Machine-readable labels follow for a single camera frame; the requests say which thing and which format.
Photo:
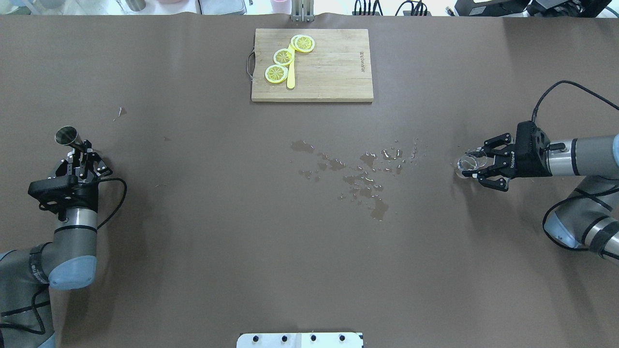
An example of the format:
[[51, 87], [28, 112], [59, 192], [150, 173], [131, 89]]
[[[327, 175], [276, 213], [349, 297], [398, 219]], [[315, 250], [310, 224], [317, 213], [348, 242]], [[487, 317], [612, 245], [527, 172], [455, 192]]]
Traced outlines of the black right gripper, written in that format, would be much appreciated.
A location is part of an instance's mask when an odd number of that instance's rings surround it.
[[502, 161], [505, 168], [502, 175], [490, 177], [487, 174], [474, 174], [474, 178], [485, 188], [507, 192], [510, 178], [550, 177], [548, 148], [550, 139], [533, 121], [517, 124], [516, 137], [511, 133], [500, 134], [484, 141], [482, 146], [466, 152], [480, 151], [490, 160], [507, 158]]

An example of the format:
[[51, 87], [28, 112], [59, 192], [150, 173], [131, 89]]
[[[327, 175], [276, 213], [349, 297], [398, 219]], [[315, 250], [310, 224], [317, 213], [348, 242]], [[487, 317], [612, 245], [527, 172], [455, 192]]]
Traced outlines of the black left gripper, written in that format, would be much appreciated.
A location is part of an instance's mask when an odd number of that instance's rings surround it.
[[112, 174], [113, 170], [88, 140], [87, 160], [78, 160], [78, 156], [68, 155], [60, 160], [53, 174], [49, 176], [56, 178], [75, 175], [79, 178], [79, 183], [66, 194], [49, 197], [48, 211], [59, 216], [65, 214], [69, 208], [87, 208], [97, 211], [99, 209], [100, 177], [108, 177]]

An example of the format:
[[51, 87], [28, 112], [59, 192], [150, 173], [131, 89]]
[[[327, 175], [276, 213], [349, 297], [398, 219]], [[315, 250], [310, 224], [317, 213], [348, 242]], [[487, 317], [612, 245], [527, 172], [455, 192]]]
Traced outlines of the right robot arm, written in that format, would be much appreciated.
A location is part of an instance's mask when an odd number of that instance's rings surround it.
[[532, 121], [518, 124], [515, 136], [501, 134], [484, 141], [458, 161], [462, 177], [508, 191], [516, 178], [581, 176], [568, 198], [545, 213], [543, 231], [557, 246], [588, 251], [618, 264], [618, 135], [551, 141]]

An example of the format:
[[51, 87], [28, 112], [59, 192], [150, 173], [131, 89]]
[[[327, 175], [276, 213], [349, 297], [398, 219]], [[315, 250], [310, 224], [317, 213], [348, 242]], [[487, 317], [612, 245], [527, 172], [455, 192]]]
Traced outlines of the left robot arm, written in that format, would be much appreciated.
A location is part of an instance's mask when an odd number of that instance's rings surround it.
[[93, 283], [99, 224], [99, 184], [111, 174], [89, 141], [72, 145], [44, 180], [28, 194], [55, 216], [50, 242], [1, 254], [1, 346], [53, 348], [55, 328], [49, 291]]

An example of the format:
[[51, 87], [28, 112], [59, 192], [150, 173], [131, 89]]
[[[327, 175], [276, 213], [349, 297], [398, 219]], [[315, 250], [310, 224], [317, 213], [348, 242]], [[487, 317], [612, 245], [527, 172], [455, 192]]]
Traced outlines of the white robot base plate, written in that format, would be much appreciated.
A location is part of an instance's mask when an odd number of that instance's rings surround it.
[[364, 348], [362, 333], [299, 332], [245, 333], [236, 341], [237, 348]]

